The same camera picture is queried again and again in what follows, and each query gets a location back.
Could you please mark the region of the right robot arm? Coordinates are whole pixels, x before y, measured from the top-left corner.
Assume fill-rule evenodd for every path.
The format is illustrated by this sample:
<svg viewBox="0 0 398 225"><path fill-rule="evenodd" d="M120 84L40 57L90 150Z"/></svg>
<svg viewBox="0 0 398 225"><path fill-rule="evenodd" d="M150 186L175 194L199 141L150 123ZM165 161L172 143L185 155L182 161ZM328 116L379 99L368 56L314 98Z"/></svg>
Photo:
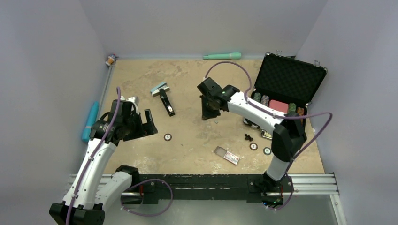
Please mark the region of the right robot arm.
<svg viewBox="0 0 398 225"><path fill-rule="evenodd" d="M259 187L263 191L274 191L280 187L293 157L307 141L298 114L269 109L232 85L222 88L210 77L197 88L201 93L203 120L216 118L221 114L220 111L230 112L248 119L271 134L273 157Z"/></svg>

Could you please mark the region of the black stapler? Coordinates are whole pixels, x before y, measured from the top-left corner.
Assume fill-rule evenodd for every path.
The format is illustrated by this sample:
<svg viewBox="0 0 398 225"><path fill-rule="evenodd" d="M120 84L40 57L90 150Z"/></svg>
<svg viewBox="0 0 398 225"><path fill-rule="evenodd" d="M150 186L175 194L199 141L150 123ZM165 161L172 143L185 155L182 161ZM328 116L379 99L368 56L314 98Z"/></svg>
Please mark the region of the black stapler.
<svg viewBox="0 0 398 225"><path fill-rule="evenodd" d="M170 103L170 101L168 99L168 96L166 94L166 90L165 89L160 89L159 93L160 93L160 99L161 99L161 101L162 101L162 103L163 103L168 115L170 117L174 116L175 115L175 111L174 111L174 109L173 109L173 107L172 107L172 105L171 105L171 103Z"/></svg>

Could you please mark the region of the staple box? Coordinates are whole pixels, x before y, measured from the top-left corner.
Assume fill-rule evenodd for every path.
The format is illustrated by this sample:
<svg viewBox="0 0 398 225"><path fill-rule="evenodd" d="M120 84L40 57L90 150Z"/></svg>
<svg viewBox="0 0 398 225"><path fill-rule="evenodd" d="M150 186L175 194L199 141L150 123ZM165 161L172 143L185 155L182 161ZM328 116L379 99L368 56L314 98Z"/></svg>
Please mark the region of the staple box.
<svg viewBox="0 0 398 225"><path fill-rule="evenodd" d="M223 159L229 161L230 163L237 165L240 157L231 153L230 151L224 149L223 147L217 146L214 150L214 154L222 157Z"/></svg>

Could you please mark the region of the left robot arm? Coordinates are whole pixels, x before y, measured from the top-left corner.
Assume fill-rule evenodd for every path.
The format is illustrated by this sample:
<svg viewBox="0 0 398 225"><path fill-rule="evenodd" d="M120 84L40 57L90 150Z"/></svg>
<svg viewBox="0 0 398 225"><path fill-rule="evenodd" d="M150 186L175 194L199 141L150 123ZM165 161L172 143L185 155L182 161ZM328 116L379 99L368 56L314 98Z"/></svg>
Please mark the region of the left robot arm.
<svg viewBox="0 0 398 225"><path fill-rule="evenodd" d="M101 225L112 204L122 192L136 191L140 185L138 169L121 165L103 187L99 187L103 172L119 142L129 141L158 131L150 109L145 110L147 123L138 111L138 97L112 102L111 110L96 121L83 163L61 203L53 203L49 214L59 225Z"/></svg>

